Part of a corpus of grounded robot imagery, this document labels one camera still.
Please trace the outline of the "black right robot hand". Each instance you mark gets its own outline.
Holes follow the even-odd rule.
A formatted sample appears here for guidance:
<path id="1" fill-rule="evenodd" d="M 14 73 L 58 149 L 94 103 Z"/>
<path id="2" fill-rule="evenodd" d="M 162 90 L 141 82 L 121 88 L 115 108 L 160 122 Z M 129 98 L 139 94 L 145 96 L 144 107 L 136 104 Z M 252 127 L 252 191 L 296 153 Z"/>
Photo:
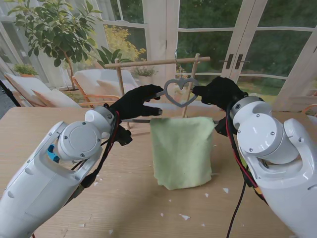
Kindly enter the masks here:
<path id="1" fill-rule="evenodd" d="M 202 103 L 216 105 L 223 110 L 231 103 L 248 97 L 248 93 L 243 92 L 234 81 L 220 76 L 206 86 L 194 86 L 192 93 L 200 96 Z"/>

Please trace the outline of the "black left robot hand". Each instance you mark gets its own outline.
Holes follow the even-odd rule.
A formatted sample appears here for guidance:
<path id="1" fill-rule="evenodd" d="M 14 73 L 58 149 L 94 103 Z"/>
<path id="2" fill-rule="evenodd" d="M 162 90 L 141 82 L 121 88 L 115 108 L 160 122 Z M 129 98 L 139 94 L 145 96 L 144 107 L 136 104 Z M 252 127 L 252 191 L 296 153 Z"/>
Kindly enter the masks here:
<path id="1" fill-rule="evenodd" d="M 121 120 L 134 119 L 140 116 L 160 116 L 162 109 L 144 105 L 150 101 L 150 97 L 163 91 L 163 88 L 157 85 L 145 85 L 128 91 L 119 100 L 113 103 L 109 110 L 112 113 L 118 113 Z"/>

